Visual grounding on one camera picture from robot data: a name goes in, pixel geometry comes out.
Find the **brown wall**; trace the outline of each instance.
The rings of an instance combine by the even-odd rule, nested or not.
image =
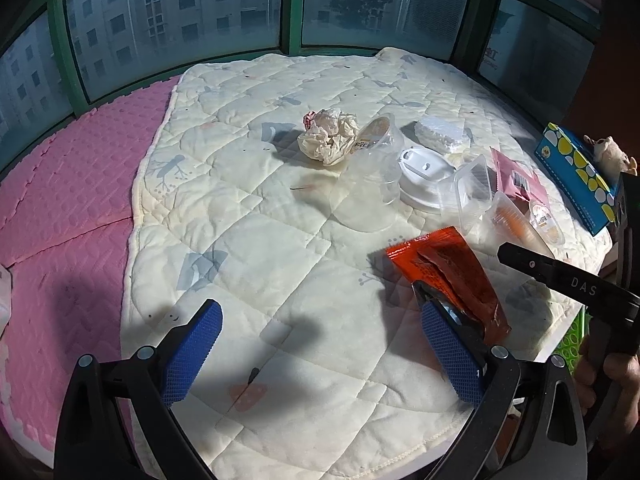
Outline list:
[[[580,136],[612,136],[640,160],[640,41],[633,26],[622,12],[604,12],[602,35],[562,124]]]

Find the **stuffed toy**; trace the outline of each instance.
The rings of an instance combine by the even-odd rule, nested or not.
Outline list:
[[[593,148],[593,160],[610,184],[618,183],[620,173],[638,174],[636,160],[626,156],[612,137],[593,140],[584,136],[584,142]]]

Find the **green plastic mat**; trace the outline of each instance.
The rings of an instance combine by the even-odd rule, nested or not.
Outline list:
[[[582,307],[578,316],[574,319],[571,328],[564,334],[562,341],[554,352],[564,357],[571,372],[574,371],[575,365],[578,362],[578,348],[580,348],[580,342],[585,333],[585,315],[584,307]]]

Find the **pink mat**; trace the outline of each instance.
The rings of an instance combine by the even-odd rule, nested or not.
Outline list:
[[[0,264],[14,277],[8,415],[53,450],[76,359],[120,358],[132,229],[130,190],[177,77],[85,114],[27,155],[0,185]]]

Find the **blue textured pad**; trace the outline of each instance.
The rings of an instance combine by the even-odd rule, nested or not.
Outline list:
[[[164,369],[161,394],[165,406],[187,396],[221,330],[222,309],[212,301]]]
[[[420,316],[422,331],[447,373],[449,380],[460,399],[479,406],[484,388],[481,383],[481,371],[476,360],[462,344],[433,303],[428,301],[422,306]]]

